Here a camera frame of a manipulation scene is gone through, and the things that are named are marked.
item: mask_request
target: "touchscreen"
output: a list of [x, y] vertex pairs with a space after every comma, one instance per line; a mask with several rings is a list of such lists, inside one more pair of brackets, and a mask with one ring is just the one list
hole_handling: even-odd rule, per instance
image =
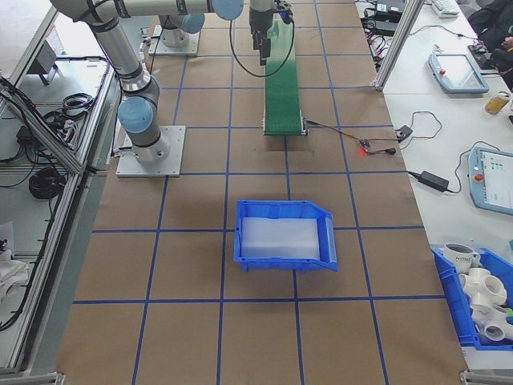
[[444, 77], [453, 88], [480, 88], [481, 82], [465, 55], [440, 55], [437, 57]]
[[513, 209], [513, 156], [481, 152], [486, 202]]

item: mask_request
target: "white foam block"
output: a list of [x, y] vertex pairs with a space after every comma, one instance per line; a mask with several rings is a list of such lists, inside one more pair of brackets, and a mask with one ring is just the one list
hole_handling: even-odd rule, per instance
[[242, 258], [320, 259], [316, 219], [242, 218]]

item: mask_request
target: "person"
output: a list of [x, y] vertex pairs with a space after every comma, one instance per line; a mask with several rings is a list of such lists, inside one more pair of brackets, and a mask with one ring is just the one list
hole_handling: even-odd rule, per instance
[[513, 1], [494, 0], [471, 14], [468, 22], [490, 52], [501, 48], [504, 39], [513, 36]]
[[494, 62], [504, 83], [511, 90], [513, 88], [513, 37], [506, 37], [501, 47], [491, 52], [491, 61]]

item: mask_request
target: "blue plastic bin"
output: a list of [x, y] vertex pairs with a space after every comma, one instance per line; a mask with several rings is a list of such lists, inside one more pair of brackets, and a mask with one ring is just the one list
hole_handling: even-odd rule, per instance
[[[242, 248], [242, 218], [305, 218], [317, 220], [320, 259], [283, 258], [279, 255], [266, 258], [244, 258]], [[252, 269], [308, 270], [330, 269], [338, 271], [337, 253], [333, 235], [333, 216], [330, 212], [309, 201], [238, 201], [236, 213], [233, 261], [244, 272]]]
[[[444, 258], [443, 247], [431, 249], [461, 346], [475, 347], [479, 351], [513, 351], [512, 341], [494, 342], [478, 334], [472, 321], [468, 297], [463, 293], [456, 268]], [[513, 308], [513, 265], [488, 249], [476, 249], [475, 251], [481, 255], [483, 267], [502, 281], [508, 294], [507, 306]]]

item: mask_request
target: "blue joint cap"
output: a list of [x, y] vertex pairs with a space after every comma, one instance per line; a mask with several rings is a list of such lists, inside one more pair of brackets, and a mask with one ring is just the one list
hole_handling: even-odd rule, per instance
[[182, 31], [188, 34], [197, 34], [205, 24], [204, 14], [187, 14], [182, 21]]
[[145, 132], [153, 121], [151, 104], [139, 96], [126, 99], [118, 108], [119, 122], [131, 134]]
[[244, 0], [212, 0], [217, 16], [224, 20], [234, 20], [240, 16], [244, 8]]

